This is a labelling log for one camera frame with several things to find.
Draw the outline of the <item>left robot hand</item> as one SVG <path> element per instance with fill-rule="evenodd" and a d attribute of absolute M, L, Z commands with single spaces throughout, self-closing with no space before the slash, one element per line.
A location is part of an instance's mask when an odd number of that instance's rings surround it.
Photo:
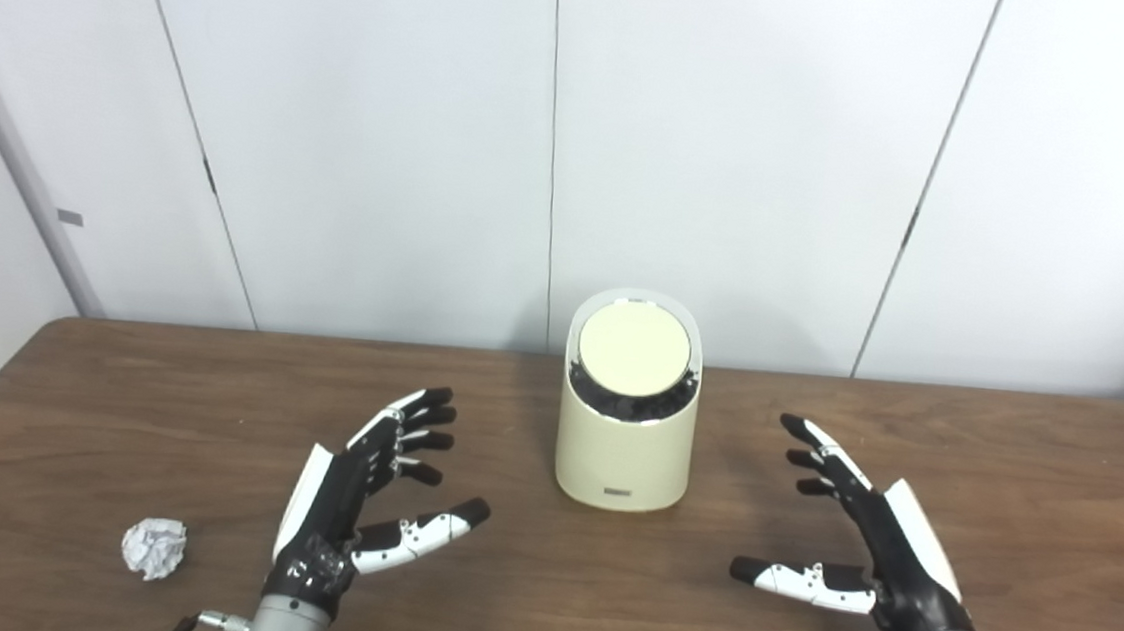
<path fill-rule="evenodd" d="M 453 445 L 453 435 L 439 432 L 457 418 L 453 394 L 416 390 L 377 411 L 344 448 L 312 447 L 285 505 L 261 594 L 305 603 L 336 621 L 359 575 L 414 564 L 491 517 L 488 503 L 475 497 L 416 519 L 359 520 L 370 497 L 398 480 L 439 485 L 439 470 L 415 453 Z"/>

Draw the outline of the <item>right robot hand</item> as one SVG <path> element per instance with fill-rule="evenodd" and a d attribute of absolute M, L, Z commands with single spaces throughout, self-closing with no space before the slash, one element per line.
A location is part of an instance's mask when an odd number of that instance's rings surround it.
<path fill-rule="evenodd" d="M 788 451 L 788 462 L 815 472 L 796 488 L 836 501 L 861 533 L 871 568 L 737 555 L 729 564 L 731 577 L 816 609 L 869 615 L 881 631 L 975 631 L 948 556 L 910 485 L 898 479 L 878 490 L 818 424 L 788 412 L 780 421 L 805 444 Z"/>

